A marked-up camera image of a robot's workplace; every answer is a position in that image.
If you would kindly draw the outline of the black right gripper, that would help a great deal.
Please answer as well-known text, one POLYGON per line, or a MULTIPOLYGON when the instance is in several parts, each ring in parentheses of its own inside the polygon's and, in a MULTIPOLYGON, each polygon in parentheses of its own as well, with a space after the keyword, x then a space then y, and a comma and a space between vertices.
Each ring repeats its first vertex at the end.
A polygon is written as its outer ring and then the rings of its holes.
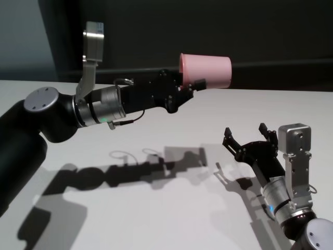
POLYGON ((275 130, 271 131, 265 123, 259 125, 260 133, 266 141, 255 141, 240 145, 232 136, 229 127, 225 128, 222 145, 240 163, 248 164, 259 183, 269 183, 271 178, 285 175, 277 159, 278 138, 275 130))

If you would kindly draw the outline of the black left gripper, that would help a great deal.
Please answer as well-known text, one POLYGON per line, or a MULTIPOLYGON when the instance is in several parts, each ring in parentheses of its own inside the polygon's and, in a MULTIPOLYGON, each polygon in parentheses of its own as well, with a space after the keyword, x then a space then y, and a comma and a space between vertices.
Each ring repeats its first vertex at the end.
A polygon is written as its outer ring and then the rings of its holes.
POLYGON ((178 70, 161 69, 149 81, 141 81, 121 88, 120 96, 125 113, 162 107, 173 114, 178 108, 193 98, 194 91, 207 88, 205 79, 183 84, 183 74, 178 70))

